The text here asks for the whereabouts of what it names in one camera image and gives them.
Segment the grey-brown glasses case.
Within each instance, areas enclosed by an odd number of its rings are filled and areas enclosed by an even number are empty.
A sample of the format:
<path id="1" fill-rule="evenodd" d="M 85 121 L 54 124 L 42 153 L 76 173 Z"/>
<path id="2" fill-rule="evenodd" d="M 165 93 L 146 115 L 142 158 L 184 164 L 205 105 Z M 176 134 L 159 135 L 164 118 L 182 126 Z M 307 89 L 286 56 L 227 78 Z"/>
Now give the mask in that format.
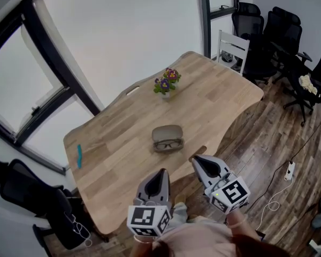
<path id="1" fill-rule="evenodd" d="M 182 147 L 180 149 L 175 149 L 175 150 L 157 151 L 153 147 L 154 151 L 158 152 L 158 153 L 174 152 L 177 150 L 181 150 L 184 147 L 183 131 L 179 125 L 159 126 L 155 129 L 153 129 L 153 131 L 151 133 L 151 138 L 153 140 L 152 147 L 155 142 L 159 142 L 162 140 L 180 139 L 183 142 Z"/>

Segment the brown eyeglasses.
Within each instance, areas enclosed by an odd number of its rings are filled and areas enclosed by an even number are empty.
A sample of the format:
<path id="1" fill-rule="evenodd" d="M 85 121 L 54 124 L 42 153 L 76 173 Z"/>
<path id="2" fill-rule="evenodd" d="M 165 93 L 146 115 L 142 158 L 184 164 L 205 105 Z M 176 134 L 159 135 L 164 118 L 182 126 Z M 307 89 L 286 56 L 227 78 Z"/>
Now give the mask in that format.
<path id="1" fill-rule="evenodd" d="M 172 140 L 162 140 L 159 142 L 155 142 L 153 147 L 157 151 L 163 150 L 175 150 L 180 149 L 183 145 L 182 140 L 180 139 L 172 139 Z"/>

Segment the potted purple flower plant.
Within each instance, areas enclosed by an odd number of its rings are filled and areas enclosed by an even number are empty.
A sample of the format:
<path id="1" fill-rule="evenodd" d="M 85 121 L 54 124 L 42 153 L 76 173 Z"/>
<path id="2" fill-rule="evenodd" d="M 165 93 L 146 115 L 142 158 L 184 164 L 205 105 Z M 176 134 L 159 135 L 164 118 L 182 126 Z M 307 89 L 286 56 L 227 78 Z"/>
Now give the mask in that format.
<path id="1" fill-rule="evenodd" d="M 170 92 L 176 90 L 180 79 L 181 75 L 176 69 L 166 68 L 163 75 L 155 79 L 153 91 L 161 98 L 169 99 Z"/>

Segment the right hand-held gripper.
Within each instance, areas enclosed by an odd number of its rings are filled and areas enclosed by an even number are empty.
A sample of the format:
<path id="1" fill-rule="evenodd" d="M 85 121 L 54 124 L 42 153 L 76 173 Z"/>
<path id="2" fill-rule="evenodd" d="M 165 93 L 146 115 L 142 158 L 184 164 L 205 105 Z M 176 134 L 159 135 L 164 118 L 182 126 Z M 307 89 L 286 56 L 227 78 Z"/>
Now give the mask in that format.
<path id="1" fill-rule="evenodd" d="M 192 166 L 205 187 L 204 195 L 209 203 L 223 214 L 229 214 L 248 204 L 250 190 L 242 177 L 238 177 L 222 160 L 210 155 L 195 155 Z M 212 185 L 210 178 L 219 178 Z"/>

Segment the small white floor device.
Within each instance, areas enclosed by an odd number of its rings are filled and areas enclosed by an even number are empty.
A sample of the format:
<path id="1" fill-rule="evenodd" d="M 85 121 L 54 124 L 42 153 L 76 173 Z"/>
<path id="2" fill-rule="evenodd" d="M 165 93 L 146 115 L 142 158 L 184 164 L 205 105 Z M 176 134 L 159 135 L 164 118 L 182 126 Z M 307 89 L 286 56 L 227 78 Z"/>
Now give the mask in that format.
<path id="1" fill-rule="evenodd" d="M 321 254 L 321 245 L 318 245 L 313 239 L 309 241 L 308 245 L 316 252 L 316 254 Z"/>

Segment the white wooden chair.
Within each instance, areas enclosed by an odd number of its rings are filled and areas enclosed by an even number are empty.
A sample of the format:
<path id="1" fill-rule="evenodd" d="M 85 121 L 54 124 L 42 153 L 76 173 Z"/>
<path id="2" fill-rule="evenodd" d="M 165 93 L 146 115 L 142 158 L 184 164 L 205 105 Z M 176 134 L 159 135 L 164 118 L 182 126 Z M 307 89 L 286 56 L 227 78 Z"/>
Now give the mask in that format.
<path id="1" fill-rule="evenodd" d="M 240 69 L 240 75 L 243 75 L 243 70 L 246 64 L 249 49 L 249 43 L 249 40 L 244 40 L 240 37 L 219 30 L 216 61 L 220 62 L 222 51 L 230 53 L 238 58 L 241 58 L 242 65 Z"/>

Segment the cream crumpled cloth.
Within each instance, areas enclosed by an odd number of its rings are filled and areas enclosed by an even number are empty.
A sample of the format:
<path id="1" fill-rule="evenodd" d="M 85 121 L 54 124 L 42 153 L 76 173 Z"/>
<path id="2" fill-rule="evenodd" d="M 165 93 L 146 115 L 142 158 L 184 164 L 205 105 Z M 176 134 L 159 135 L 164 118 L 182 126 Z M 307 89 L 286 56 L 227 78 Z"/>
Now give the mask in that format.
<path id="1" fill-rule="evenodd" d="M 309 75 L 301 75 L 299 77 L 299 84 L 300 86 L 307 90 L 309 93 L 312 93 L 314 95 L 317 95 L 318 90 L 317 88 L 312 84 L 311 80 L 310 80 L 310 76 Z"/>

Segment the person's pink top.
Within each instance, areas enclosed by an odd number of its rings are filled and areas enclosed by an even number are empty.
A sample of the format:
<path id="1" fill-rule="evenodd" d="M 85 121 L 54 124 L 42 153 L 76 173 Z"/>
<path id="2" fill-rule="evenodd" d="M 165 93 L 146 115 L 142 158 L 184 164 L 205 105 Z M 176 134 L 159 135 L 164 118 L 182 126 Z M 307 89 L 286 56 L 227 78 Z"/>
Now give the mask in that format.
<path id="1" fill-rule="evenodd" d="M 237 257 L 238 243 L 259 242 L 258 236 L 233 235 L 224 224 L 200 221 L 167 230 L 147 257 Z"/>

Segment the person's left forearm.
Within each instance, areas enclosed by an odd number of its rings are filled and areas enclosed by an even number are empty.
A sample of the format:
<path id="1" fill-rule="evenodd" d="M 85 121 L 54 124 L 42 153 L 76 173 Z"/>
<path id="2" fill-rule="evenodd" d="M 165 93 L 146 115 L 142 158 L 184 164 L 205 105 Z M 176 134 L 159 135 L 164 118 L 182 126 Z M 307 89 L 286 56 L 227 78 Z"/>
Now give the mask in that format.
<path id="1" fill-rule="evenodd" d="M 152 252 L 154 242 L 154 237 L 134 236 L 130 257 L 154 257 Z"/>

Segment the white power strip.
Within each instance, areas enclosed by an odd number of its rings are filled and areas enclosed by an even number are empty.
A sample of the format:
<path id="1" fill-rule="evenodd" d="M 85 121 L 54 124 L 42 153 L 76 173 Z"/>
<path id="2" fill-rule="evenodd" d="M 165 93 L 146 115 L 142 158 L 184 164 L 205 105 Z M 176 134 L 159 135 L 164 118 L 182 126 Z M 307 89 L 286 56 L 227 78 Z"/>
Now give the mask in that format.
<path id="1" fill-rule="evenodd" d="M 287 169 L 286 169 L 286 173 L 284 175 L 284 180 L 285 181 L 290 181 L 290 180 L 293 179 L 294 170 L 295 170 L 295 162 L 289 161 Z"/>

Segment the person's light trousers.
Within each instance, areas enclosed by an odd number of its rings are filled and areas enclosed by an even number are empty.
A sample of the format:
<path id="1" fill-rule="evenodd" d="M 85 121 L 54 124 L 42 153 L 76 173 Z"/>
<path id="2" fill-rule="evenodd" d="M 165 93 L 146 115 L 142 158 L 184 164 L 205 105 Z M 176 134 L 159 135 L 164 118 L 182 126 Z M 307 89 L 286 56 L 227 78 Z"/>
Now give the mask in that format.
<path id="1" fill-rule="evenodd" d="M 173 217 L 169 221 L 167 231 L 177 228 L 187 222 L 187 206 L 184 202 L 178 202 L 173 207 Z"/>

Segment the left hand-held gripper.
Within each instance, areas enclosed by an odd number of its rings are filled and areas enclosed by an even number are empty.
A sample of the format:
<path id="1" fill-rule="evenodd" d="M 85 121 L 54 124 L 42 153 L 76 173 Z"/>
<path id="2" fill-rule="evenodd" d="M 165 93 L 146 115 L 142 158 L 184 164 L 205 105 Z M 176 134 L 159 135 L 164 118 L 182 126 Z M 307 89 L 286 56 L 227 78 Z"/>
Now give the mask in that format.
<path id="1" fill-rule="evenodd" d="M 136 202 L 128 207 L 127 227 L 136 236 L 160 237 L 171 220 L 171 203 L 157 203 L 150 199 L 169 201 L 170 176 L 166 169 L 148 175 L 138 186 Z"/>

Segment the black window frame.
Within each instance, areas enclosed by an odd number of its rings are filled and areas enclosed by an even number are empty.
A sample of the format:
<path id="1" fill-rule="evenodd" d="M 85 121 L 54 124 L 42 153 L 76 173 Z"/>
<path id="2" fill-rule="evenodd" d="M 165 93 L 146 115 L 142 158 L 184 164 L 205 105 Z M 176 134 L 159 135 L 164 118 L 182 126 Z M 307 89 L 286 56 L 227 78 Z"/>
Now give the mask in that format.
<path id="1" fill-rule="evenodd" d="M 211 58 L 211 21 L 236 12 L 239 1 L 240 0 L 233 0 L 232 7 L 211 11 L 210 0 L 198 0 L 203 40 L 203 55 L 205 57 Z"/>
<path id="2" fill-rule="evenodd" d="M 99 111 L 49 14 L 39 1 L 24 0 L 0 21 L 0 138 L 64 175 L 64 136 Z"/>

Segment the person's right forearm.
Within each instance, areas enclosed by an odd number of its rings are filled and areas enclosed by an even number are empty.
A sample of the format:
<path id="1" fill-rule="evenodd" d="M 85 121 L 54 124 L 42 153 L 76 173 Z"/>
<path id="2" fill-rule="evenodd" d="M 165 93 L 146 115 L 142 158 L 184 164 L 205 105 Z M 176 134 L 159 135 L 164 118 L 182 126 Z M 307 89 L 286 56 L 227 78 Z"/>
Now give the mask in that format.
<path id="1" fill-rule="evenodd" d="M 227 214 L 226 222 L 234 237 L 244 235 L 260 241 L 258 234 L 247 221 L 247 215 L 242 213 L 239 208 Z"/>

